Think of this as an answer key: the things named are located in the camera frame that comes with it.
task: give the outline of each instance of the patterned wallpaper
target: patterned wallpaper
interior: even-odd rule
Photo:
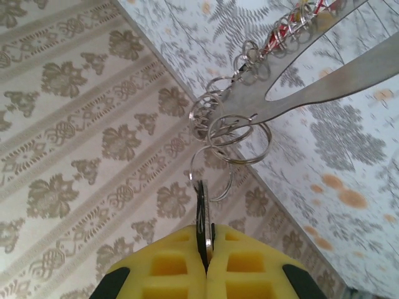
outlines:
[[[118,0],[192,92],[232,74],[242,42],[266,37],[291,0]],[[289,67],[268,97],[282,98],[399,30],[398,0],[369,0]],[[254,165],[348,286],[399,291],[399,76],[336,102],[270,122],[271,153]],[[260,152],[256,135],[241,147]]]

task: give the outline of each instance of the fern pattern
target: fern pattern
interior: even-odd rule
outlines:
[[[196,97],[212,78],[233,73],[232,60],[246,39],[262,44],[273,24],[297,4],[296,0],[119,1]],[[296,92],[398,31],[398,0],[368,0],[281,74],[267,99]],[[319,249],[351,287],[362,286],[388,298],[397,296],[399,281],[394,267],[399,260],[398,158],[393,157],[399,147],[398,86],[396,76],[339,100],[336,112],[330,111],[331,105],[320,104],[276,118],[271,121],[270,154],[253,166],[299,225],[313,226],[319,238],[331,244],[331,251]],[[357,134],[350,110],[358,114]],[[366,146],[371,136],[383,145],[381,150]],[[250,157],[263,149],[264,137],[254,134],[240,145],[242,154]],[[343,145],[351,152],[340,151]],[[346,167],[337,167],[343,160]],[[331,182],[323,181],[326,175],[339,178],[344,189],[329,187]],[[352,196],[362,194],[367,208],[353,211],[346,206],[343,190],[352,190]],[[382,229],[356,229],[367,221]]]

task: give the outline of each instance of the chain of key rings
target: chain of key rings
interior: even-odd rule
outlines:
[[[307,2],[307,0],[302,0],[296,5],[295,8],[283,15],[274,23],[274,27],[268,34],[262,47],[259,47],[258,44],[253,40],[246,40],[241,47],[241,53],[233,60],[234,75],[232,77],[220,76],[209,81],[205,88],[205,93],[200,96],[192,106],[189,115],[191,134],[197,140],[205,142],[206,145],[200,148],[191,159],[189,174],[191,185],[196,191],[198,191],[198,187],[195,183],[196,180],[193,175],[193,165],[195,158],[201,152],[205,150],[211,150],[218,159],[227,162],[229,165],[229,181],[226,188],[222,194],[217,197],[210,198],[209,201],[218,202],[227,196],[233,184],[233,165],[248,165],[263,160],[269,153],[269,146],[272,141],[272,133],[270,128],[265,123],[258,124],[257,126],[259,126],[260,129],[266,134],[268,141],[267,148],[263,151],[263,153],[251,159],[230,158],[224,147],[237,144],[246,139],[253,132],[253,126],[249,125],[248,130],[238,137],[236,137],[236,134],[233,130],[229,134],[225,135],[225,137],[233,137],[233,139],[228,141],[220,141],[220,138],[213,138],[213,135],[215,135],[218,130],[231,128],[234,126],[234,123],[223,126],[223,122],[227,117],[242,118],[251,121],[253,116],[246,117],[242,115],[229,115],[226,117],[221,115],[212,123],[210,123],[210,115],[216,111],[217,106],[222,107],[220,100],[222,93],[225,90],[230,89],[235,82],[241,82],[246,85],[251,85],[254,83],[254,81],[246,82],[243,79],[242,76],[245,72],[251,72],[253,80],[262,80],[258,74],[257,68],[265,59],[267,59],[267,55],[270,54],[274,49],[286,50],[287,38],[291,37],[294,40],[297,40],[300,29],[306,30],[313,18],[321,14],[325,15],[326,17],[331,16],[331,6],[327,0],[317,0],[316,2]],[[239,67],[240,61],[244,62],[241,68]],[[215,87],[215,83],[222,80],[228,80],[228,87],[225,89],[218,89]],[[218,129],[214,129],[216,123],[219,121],[221,121],[221,126]]]

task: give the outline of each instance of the metal spiral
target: metal spiral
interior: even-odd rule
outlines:
[[[206,145],[201,148],[191,160],[190,181],[192,185],[194,186],[195,183],[195,179],[193,177],[193,163],[196,156],[201,151],[210,149],[216,157],[227,162],[230,167],[229,182],[226,186],[226,189],[222,195],[210,199],[209,201],[220,201],[228,194],[233,181],[233,170],[231,168],[232,165],[248,165],[261,161],[267,156],[272,141],[272,133],[270,128],[265,123],[261,123],[257,126],[260,127],[268,140],[267,147],[262,154],[250,159],[230,158],[226,151],[222,149],[222,147],[227,145],[235,145],[250,136],[254,131],[254,125],[251,125],[251,120],[253,120],[256,115],[249,118],[242,115],[223,115],[223,103],[220,100],[222,93],[230,89],[237,81],[240,81],[246,85],[251,85],[257,80],[267,80],[267,77],[261,77],[257,71],[261,63],[267,59],[269,54],[284,56],[288,51],[296,51],[296,49],[288,49],[286,40],[288,38],[294,39],[297,41],[297,45],[299,47],[299,41],[297,38],[300,32],[303,32],[303,30],[306,31],[314,17],[320,14],[320,12],[326,12],[328,14],[332,13],[327,0],[317,0],[316,2],[307,2],[307,0],[302,0],[300,4],[298,4],[290,12],[283,15],[274,23],[273,29],[267,35],[267,38],[261,47],[253,40],[244,41],[241,47],[241,53],[238,54],[233,60],[234,75],[220,76],[209,81],[205,88],[205,93],[200,96],[192,106],[189,115],[191,133],[197,140],[204,141],[206,143]],[[274,51],[275,49],[279,49],[279,54],[276,54],[276,51]],[[242,67],[239,67],[240,61],[243,62]],[[243,79],[243,73],[246,72],[251,72],[252,74],[250,82]],[[222,80],[227,80],[228,86],[225,89],[218,89],[215,87],[215,83]],[[218,115],[216,119],[212,121],[212,123],[210,123],[209,116],[216,112],[216,107],[219,107],[218,111],[220,111],[221,114]],[[234,137],[228,141],[220,141],[219,138],[214,138],[213,136],[219,130],[225,129],[226,127],[234,127],[234,122],[232,124],[225,125],[227,118],[243,118],[249,121],[250,124],[248,126],[248,130],[238,137],[236,137],[233,130],[225,136]]]

